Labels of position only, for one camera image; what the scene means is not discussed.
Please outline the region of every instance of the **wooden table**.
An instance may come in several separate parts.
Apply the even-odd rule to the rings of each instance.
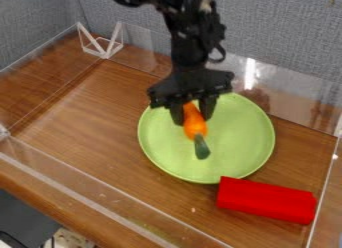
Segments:
[[[71,37],[57,48],[71,48],[71,56],[77,43]],[[113,61],[98,61],[59,90],[55,86],[65,76],[61,73],[69,71],[69,66],[74,68],[61,64],[65,67],[55,78],[54,68],[61,66],[57,62],[69,58],[63,53],[62,49],[46,52],[46,62],[54,63],[45,71],[40,64],[31,62],[0,80],[0,89],[2,82],[7,83],[6,91],[11,89],[11,96],[4,96],[10,101],[0,103],[0,119],[8,121],[10,126],[16,123],[12,136],[233,247],[302,247],[310,226],[218,209],[217,185],[198,185],[171,177],[146,158],[137,128],[149,106],[146,89],[159,78]],[[163,59],[161,64],[158,71],[165,73],[169,60]],[[39,78],[28,79],[34,73]],[[19,96],[23,89],[34,87],[31,81],[38,89],[28,91],[24,97]],[[36,108],[51,89],[58,93]],[[27,115],[24,102],[36,110],[18,122]],[[277,133],[276,151],[268,164],[249,179],[309,190],[320,197],[337,139],[277,117],[272,116],[272,121]],[[2,149],[8,150],[8,145],[2,144]],[[109,215],[11,164],[0,161],[0,169],[2,187],[102,247],[158,247]]]

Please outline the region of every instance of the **clear acrylic stand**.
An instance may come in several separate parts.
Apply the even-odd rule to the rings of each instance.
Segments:
[[[233,247],[232,243],[244,247],[245,240],[237,240],[234,235],[245,234],[248,240],[258,236],[258,229],[262,228],[270,231],[256,241],[256,247],[262,243],[266,247],[272,247],[272,244],[280,247],[324,247],[321,242],[326,237],[322,235],[325,229],[329,229],[333,236],[333,240],[325,240],[325,244],[337,243],[342,224],[337,216],[341,209],[332,212],[326,201],[340,199],[332,197],[332,190],[341,186],[340,139],[332,154],[328,177],[322,173],[325,168],[321,167],[321,162],[313,162],[312,172],[306,169],[306,188],[316,188],[321,197],[313,227],[249,215],[232,216],[216,208],[214,187],[183,183],[161,174],[137,152],[139,147],[134,126],[138,122],[126,123],[126,118],[133,114],[138,117],[147,104],[134,100],[126,101],[126,107],[122,107],[122,102],[117,100],[122,93],[129,93],[133,89],[143,94],[146,84],[154,80],[149,76],[162,78],[170,73],[170,58],[165,55],[169,49],[170,37],[138,26],[118,23],[111,39],[106,39],[95,38],[78,23],[2,70],[0,174],[14,178],[18,183],[27,178],[35,179],[161,247]],[[121,79],[123,70],[118,76],[103,76],[106,85],[101,86],[99,77],[93,80],[90,75],[98,71],[98,65],[106,64],[102,59],[139,70],[137,74],[146,72],[149,75],[138,75],[134,87],[129,86],[127,80],[119,86],[115,78]],[[272,115],[340,137],[340,85],[233,54],[228,55],[224,63],[209,65],[209,68],[236,72],[236,92],[254,100]],[[150,81],[145,82],[139,78],[150,78]],[[82,115],[85,102],[93,108],[86,117]],[[106,108],[101,102],[110,102],[110,107]],[[110,124],[106,117],[101,119],[102,115],[110,118]],[[115,124],[123,122],[127,131],[115,127]],[[106,145],[110,133],[119,135],[119,141],[127,138],[121,135],[129,136],[129,152],[119,142],[117,146]],[[65,143],[74,144],[73,149]],[[320,154],[320,147],[313,149]],[[117,154],[125,155],[125,162],[117,162]],[[111,176],[117,178],[97,175],[93,167],[102,168],[105,175],[111,172]],[[321,177],[326,182],[317,187],[314,180]],[[167,192],[149,193],[154,187]],[[190,193],[195,195],[195,201],[190,208],[185,208],[190,205]],[[214,222],[203,225],[202,215],[211,215]],[[220,224],[225,226],[224,229],[217,228]]]

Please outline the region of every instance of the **red foam block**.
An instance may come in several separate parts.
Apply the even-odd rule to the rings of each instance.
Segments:
[[[308,191],[222,177],[217,205],[274,219],[310,224],[316,217],[317,199]]]

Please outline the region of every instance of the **gray fabric wall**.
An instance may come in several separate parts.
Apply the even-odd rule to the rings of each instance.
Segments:
[[[113,0],[81,0],[93,32],[110,36],[117,21],[165,32],[161,15]],[[320,78],[342,83],[342,0],[218,0],[228,25],[225,47]]]
[[[79,12],[77,0],[0,0],[0,70],[82,19]]]

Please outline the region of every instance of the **wooden surface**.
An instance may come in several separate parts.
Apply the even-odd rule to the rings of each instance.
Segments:
[[[310,226],[218,209],[217,185],[175,179],[146,158],[137,127],[149,105],[146,89],[157,81],[150,74],[101,62],[16,126],[14,136],[234,247],[302,247]],[[336,138],[280,118],[272,120],[276,151],[249,179],[309,190],[318,197]],[[66,194],[4,162],[0,165],[2,186],[101,246],[154,247]]]

